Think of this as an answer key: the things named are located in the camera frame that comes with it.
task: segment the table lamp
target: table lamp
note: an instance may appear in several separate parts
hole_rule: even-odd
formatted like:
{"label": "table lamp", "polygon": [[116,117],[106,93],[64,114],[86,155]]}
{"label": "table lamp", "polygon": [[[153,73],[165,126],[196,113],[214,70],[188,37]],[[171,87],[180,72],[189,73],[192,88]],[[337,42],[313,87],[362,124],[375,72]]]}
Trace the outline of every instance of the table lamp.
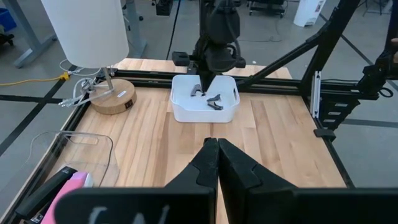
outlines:
{"label": "table lamp", "polygon": [[94,109],[103,114],[128,110],[137,98],[134,85],[122,79],[111,80],[106,68],[129,53],[120,0],[42,3],[69,62],[79,67],[103,68],[106,81],[87,91]]}

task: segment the yellow cable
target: yellow cable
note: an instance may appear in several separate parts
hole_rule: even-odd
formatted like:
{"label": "yellow cable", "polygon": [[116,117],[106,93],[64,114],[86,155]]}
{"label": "yellow cable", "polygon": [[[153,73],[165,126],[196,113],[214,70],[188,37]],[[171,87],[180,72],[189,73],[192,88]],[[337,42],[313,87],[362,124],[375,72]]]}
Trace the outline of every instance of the yellow cable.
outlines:
{"label": "yellow cable", "polygon": [[56,78],[48,78],[48,79],[35,79],[35,80],[23,80],[23,81],[19,81],[19,82],[14,82],[14,83],[0,83],[0,86],[12,86],[12,85],[19,85],[19,84],[23,84],[23,83],[27,83],[27,82],[50,82],[50,81],[55,81],[55,80],[60,80],[60,79],[64,79],[64,80],[68,80],[69,79],[69,75],[68,73],[63,73],[62,75],[56,77]]}

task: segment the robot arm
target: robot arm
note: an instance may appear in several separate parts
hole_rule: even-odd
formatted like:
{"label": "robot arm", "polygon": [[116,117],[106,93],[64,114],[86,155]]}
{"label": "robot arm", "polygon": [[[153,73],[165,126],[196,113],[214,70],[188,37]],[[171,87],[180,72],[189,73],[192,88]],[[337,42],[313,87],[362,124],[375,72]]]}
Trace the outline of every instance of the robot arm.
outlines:
{"label": "robot arm", "polygon": [[206,93],[216,75],[246,66],[237,41],[239,35],[239,15],[233,0],[201,0],[200,37],[195,50],[191,55],[173,52],[172,60],[176,66],[193,65],[200,76],[201,91]]}
{"label": "robot arm", "polygon": [[361,93],[376,94],[386,84],[386,80],[398,80],[397,51],[398,0],[394,0],[384,51],[374,65],[364,67],[364,77],[357,84]]}

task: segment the desk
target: desk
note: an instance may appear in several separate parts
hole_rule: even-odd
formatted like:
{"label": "desk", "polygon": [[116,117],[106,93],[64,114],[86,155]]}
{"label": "desk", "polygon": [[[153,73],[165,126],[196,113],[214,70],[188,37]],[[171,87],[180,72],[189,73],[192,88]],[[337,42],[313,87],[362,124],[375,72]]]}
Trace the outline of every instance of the desk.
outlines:
{"label": "desk", "polygon": [[[125,59],[116,68],[184,72],[164,60]],[[247,76],[262,69],[248,65],[235,68],[229,75]],[[271,77],[291,78],[286,68]],[[345,187],[345,183],[299,96],[241,93],[241,104],[232,122],[227,124],[178,123],[169,101],[170,90],[136,88],[137,101],[129,110],[116,115],[97,113],[92,107],[80,107],[71,114],[63,129],[109,136],[119,173],[105,175],[102,186],[162,187],[172,180],[194,157],[207,137],[226,138],[266,168],[299,187]],[[86,110],[76,116],[77,110]],[[71,145],[60,149],[57,161],[50,161],[50,147],[25,186],[23,197],[35,180],[47,178],[70,157]],[[81,154],[79,161],[92,157]],[[217,223],[227,223],[221,191],[218,194]]]}

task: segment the white container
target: white container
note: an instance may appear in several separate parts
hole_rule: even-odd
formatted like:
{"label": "white container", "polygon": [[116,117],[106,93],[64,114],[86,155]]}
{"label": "white container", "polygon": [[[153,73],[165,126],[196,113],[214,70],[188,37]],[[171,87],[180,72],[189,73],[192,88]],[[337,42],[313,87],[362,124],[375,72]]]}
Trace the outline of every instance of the white container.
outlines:
{"label": "white container", "polygon": [[[170,101],[172,102],[174,118],[186,123],[228,123],[238,108],[240,99],[235,79],[227,75],[217,75],[211,83],[206,96],[198,91],[191,96],[193,87],[200,84],[198,75],[176,75],[173,77]],[[221,101],[216,104],[223,106],[222,110],[214,110],[207,105],[207,99],[221,95]]]}
{"label": "white container", "polygon": [[70,63],[101,68],[129,53],[120,0],[42,0]]}
{"label": "white container", "polygon": [[293,23],[300,27],[314,25],[325,2],[326,0],[300,0]]}

